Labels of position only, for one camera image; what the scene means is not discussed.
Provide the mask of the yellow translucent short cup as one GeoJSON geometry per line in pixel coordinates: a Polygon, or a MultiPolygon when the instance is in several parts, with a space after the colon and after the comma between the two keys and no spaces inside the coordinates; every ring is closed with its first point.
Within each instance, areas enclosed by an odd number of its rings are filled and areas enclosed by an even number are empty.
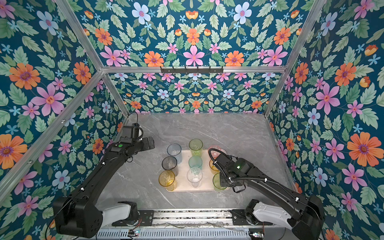
{"type": "Polygon", "coordinates": [[[214,166],[214,161],[213,161],[213,160],[210,160],[210,162],[209,162],[209,166],[210,166],[211,173],[212,173],[213,175],[216,175],[217,173],[220,172],[220,171],[217,169],[217,167],[214,166]]]}

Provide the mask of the light green short cup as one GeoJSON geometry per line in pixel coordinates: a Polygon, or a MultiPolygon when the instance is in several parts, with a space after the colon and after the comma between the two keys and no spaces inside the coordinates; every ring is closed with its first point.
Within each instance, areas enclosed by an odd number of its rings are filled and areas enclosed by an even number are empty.
{"type": "Polygon", "coordinates": [[[228,187],[223,187],[221,185],[220,173],[217,173],[217,174],[214,175],[214,177],[213,177],[213,186],[214,186],[214,190],[217,191],[217,192],[226,191],[228,189],[228,187]]]}

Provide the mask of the pink translucent short cup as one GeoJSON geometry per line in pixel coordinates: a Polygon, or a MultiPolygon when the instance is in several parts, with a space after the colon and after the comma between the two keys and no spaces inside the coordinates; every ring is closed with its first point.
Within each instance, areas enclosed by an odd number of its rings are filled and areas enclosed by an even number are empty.
{"type": "Polygon", "coordinates": [[[216,159],[221,153],[224,153],[226,154],[226,150],[222,149],[221,147],[219,146],[210,146],[209,147],[209,150],[212,150],[211,151],[211,155],[214,159],[216,159]]]}

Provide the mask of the teal translucent short cup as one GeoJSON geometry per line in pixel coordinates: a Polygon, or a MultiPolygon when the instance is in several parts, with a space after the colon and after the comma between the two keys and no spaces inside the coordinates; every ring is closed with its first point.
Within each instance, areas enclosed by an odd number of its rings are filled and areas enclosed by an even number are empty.
{"type": "Polygon", "coordinates": [[[190,168],[203,168],[203,160],[199,156],[192,156],[188,161],[190,168]]]}

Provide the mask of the blue translucent tall cup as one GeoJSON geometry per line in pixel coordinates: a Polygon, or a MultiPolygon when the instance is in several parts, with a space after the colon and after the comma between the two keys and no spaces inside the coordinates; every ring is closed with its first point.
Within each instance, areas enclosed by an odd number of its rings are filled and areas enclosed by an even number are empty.
{"type": "Polygon", "coordinates": [[[167,148],[167,153],[169,156],[176,158],[178,164],[182,162],[182,147],[179,144],[170,144],[167,148]]]}

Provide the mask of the dark grey translucent cup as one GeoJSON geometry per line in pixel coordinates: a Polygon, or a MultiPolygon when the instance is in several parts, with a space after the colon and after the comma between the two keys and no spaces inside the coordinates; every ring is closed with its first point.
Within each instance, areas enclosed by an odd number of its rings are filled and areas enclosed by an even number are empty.
{"type": "Polygon", "coordinates": [[[178,161],[175,157],[167,156],[162,160],[162,168],[165,171],[171,171],[175,176],[178,175],[178,161]]]}

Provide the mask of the green translucent tall cup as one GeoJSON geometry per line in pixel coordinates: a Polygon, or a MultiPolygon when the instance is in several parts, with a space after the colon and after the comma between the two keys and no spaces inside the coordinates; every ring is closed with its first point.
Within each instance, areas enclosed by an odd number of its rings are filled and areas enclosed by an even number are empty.
{"type": "Polygon", "coordinates": [[[201,156],[202,150],[203,150],[203,142],[200,139],[192,139],[189,142],[189,148],[191,151],[192,156],[201,156]]]}

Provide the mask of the beige rectangular tray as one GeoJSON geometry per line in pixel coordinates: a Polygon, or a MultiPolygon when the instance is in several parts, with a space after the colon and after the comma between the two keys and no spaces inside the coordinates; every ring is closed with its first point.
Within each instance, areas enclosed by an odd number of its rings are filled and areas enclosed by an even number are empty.
{"type": "Polygon", "coordinates": [[[192,157],[190,150],[182,150],[182,162],[178,164],[178,175],[176,176],[177,187],[173,192],[211,192],[215,191],[213,186],[213,177],[211,173],[209,162],[210,157],[208,155],[208,150],[202,151],[202,160],[203,160],[203,179],[199,187],[194,188],[187,179],[187,172],[190,167],[188,164],[189,159],[192,157]]]}

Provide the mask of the amber translucent tall cup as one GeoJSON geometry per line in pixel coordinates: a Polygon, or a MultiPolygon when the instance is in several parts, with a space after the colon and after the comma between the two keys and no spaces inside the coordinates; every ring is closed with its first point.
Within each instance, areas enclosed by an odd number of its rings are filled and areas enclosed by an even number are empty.
{"type": "Polygon", "coordinates": [[[167,191],[172,192],[177,187],[176,176],[172,171],[163,171],[158,178],[159,184],[167,191]]]}

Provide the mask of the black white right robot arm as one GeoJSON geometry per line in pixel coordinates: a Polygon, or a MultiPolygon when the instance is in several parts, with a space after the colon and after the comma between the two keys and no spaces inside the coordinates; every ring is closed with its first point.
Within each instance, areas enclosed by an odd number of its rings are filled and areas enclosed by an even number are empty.
{"type": "Polygon", "coordinates": [[[220,154],[212,161],[225,188],[250,187],[275,203],[267,205],[251,200],[244,210],[249,224],[267,222],[278,225],[291,230],[300,240],[320,238],[325,223],[325,208],[319,197],[306,197],[285,187],[243,158],[220,154]]]}

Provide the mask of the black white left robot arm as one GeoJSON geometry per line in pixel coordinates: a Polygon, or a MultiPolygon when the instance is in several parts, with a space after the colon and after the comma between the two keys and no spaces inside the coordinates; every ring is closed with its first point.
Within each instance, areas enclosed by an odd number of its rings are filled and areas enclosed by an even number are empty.
{"type": "Polygon", "coordinates": [[[98,199],[115,172],[139,152],[155,147],[152,137],[145,138],[138,123],[122,127],[119,141],[106,149],[92,173],[67,197],[53,203],[57,232],[61,235],[93,238],[100,228],[123,222],[130,226],[140,221],[137,204],[120,201],[116,205],[98,210],[98,199]]]}

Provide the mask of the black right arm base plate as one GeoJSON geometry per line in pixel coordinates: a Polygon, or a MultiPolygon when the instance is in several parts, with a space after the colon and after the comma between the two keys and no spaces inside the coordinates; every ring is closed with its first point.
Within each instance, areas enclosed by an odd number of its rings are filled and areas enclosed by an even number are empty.
{"type": "Polygon", "coordinates": [[[269,222],[260,222],[256,219],[248,220],[244,209],[230,210],[234,226],[272,226],[269,222]]]}

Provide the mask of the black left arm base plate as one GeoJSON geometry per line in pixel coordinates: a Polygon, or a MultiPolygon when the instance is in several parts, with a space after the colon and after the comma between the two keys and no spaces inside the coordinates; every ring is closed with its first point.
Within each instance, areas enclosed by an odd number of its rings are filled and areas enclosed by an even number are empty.
{"type": "Polygon", "coordinates": [[[154,210],[133,210],[128,218],[112,223],[113,227],[151,226],[154,220],[154,210]]]}

